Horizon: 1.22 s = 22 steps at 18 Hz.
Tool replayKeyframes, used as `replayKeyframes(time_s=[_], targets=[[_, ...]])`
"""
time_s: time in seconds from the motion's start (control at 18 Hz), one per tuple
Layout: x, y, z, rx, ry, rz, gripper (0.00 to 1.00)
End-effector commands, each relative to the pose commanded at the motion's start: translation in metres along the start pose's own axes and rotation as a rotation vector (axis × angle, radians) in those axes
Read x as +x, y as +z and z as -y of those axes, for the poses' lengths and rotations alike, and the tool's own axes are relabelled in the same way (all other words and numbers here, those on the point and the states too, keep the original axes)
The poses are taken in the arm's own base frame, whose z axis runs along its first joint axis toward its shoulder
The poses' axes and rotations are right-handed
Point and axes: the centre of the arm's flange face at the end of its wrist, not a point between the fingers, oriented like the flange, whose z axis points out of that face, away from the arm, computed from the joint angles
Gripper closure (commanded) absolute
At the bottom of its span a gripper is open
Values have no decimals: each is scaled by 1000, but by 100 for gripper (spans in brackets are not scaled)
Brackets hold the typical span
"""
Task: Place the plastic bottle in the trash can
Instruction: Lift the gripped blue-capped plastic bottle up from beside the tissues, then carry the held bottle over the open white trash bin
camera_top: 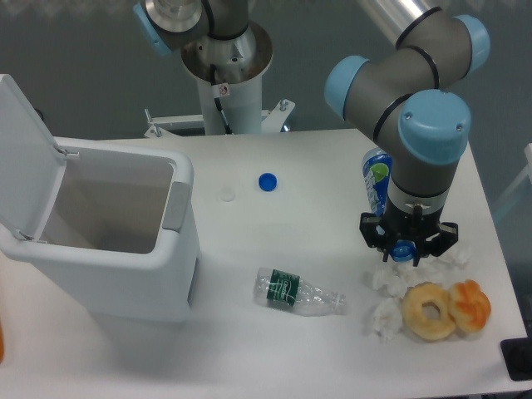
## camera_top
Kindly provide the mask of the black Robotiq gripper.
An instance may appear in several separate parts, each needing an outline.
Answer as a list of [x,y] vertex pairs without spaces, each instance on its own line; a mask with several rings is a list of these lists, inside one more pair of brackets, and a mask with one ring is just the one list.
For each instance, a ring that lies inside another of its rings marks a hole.
[[361,213],[359,230],[366,245],[382,254],[382,262],[389,259],[397,241],[411,241],[416,246],[413,265],[418,266],[422,258],[440,257],[459,239],[457,223],[439,223],[441,209],[424,214],[418,207],[403,211],[388,199],[383,216]]

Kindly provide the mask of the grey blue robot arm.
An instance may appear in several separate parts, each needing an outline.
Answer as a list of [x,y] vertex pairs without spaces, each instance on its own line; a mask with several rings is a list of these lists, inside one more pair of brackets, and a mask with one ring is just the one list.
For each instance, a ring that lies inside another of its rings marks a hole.
[[[470,110],[449,85],[490,54],[484,25],[450,17],[431,1],[364,1],[395,52],[381,62],[351,56],[330,72],[324,97],[392,158],[382,212],[362,214],[367,245],[396,261],[438,257],[459,237],[441,222],[471,127]],[[249,17],[246,1],[140,1],[134,14],[161,55],[178,52],[198,84],[209,135],[261,130],[262,76],[271,40]]]

